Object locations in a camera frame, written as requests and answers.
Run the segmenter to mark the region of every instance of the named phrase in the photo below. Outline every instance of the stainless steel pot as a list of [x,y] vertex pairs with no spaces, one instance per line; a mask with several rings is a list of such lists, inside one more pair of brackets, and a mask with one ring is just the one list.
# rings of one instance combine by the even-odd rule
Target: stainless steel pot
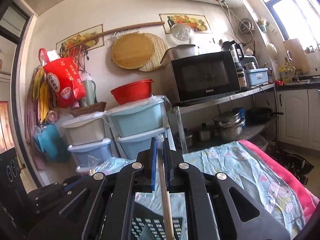
[[[192,131],[187,130],[186,128],[184,130],[184,136],[186,138],[187,147],[192,147],[195,144],[195,133]],[[181,148],[181,141],[179,133],[176,134],[176,140],[178,142],[178,146]]]
[[175,46],[173,48],[168,49],[163,58],[161,60],[161,66],[167,66],[170,61],[185,58],[185,57],[192,57],[199,55],[199,47],[194,44],[181,44]]
[[228,111],[212,118],[212,120],[216,128],[227,128],[240,122],[241,117],[240,112]]
[[257,67],[254,62],[248,62],[247,64],[244,65],[244,68],[246,70],[249,70],[249,69],[256,69]]
[[197,129],[197,134],[200,142],[210,141],[213,137],[213,127],[204,122],[201,124],[201,127]]
[[228,128],[218,128],[218,138],[224,142],[232,142],[239,138],[242,133],[245,119],[241,118],[241,121]]

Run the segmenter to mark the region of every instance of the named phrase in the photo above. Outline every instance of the pot lid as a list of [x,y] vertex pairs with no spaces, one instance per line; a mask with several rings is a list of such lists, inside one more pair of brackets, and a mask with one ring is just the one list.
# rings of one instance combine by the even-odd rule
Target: pot lid
[[187,130],[186,128],[183,129],[184,130],[184,137],[186,139],[192,138],[194,136],[194,132]]
[[201,124],[201,127],[197,128],[197,131],[208,131],[208,130],[212,130],[213,128],[214,128],[213,125],[210,125],[210,124],[203,122]]
[[234,118],[238,114],[239,114],[239,112],[236,112],[236,111],[228,111],[228,112],[225,112],[223,114],[220,114],[220,115],[214,117],[213,120],[215,122],[227,122],[230,119]]

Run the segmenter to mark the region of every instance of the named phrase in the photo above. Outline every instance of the plastic storage drawer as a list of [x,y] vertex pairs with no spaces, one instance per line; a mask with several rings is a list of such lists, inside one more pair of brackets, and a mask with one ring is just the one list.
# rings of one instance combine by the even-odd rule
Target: plastic storage drawer
[[112,157],[110,143],[111,140],[109,138],[104,138],[101,142],[89,143],[78,146],[70,145],[68,147],[68,150],[72,153],[77,166],[85,168],[89,167],[89,155],[98,159],[98,162],[95,163],[96,165],[99,165],[104,161],[110,159]]
[[84,114],[62,124],[68,143],[73,146],[102,141],[109,129],[104,112]]
[[119,150],[123,150],[129,160],[137,159],[138,153],[150,149],[151,138],[158,134],[163,134],[167,137],[167,129],[169,126],[162,127],[150,132],[145,132],[142,135],[133,135],[125,138],[116,138],[116,144]]
[[166,114],[162,104],[163,99],[145,99],[113,108],[108,114],[119,136],[128,137],[162,127]]
[[268,82],[268,68],[249,69],[245,72],[249,86],[256,86]]
[[261,135],[257,134],[256,136],[252,137],[249,142],[252,142],[255,144],[257,147],[259,147],[260,150],[266,151],[267,146],[268,146],[268,141],[263,138]]

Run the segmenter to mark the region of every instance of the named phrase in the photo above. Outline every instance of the red bag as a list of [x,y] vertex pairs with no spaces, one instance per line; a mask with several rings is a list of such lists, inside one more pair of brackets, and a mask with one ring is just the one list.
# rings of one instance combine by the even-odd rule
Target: red bag
[[43,68],[58,97],[59,107],[67,108],[85,97],[85,90],[73,58],[59,58],[50,62],[45,49],[39,50],[39,59],[42,56],[41,52],[47,63]]

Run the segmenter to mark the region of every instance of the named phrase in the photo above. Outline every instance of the blue gripper pad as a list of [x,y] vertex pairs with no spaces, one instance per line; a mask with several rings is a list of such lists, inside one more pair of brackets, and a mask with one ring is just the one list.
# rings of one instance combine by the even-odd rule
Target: blue gripper pad
[[150,151],[152,151],[151,189],[152,191],[154,191],[156,188],[156,156],[157,156],[157,141],[154,137],[151,140]]

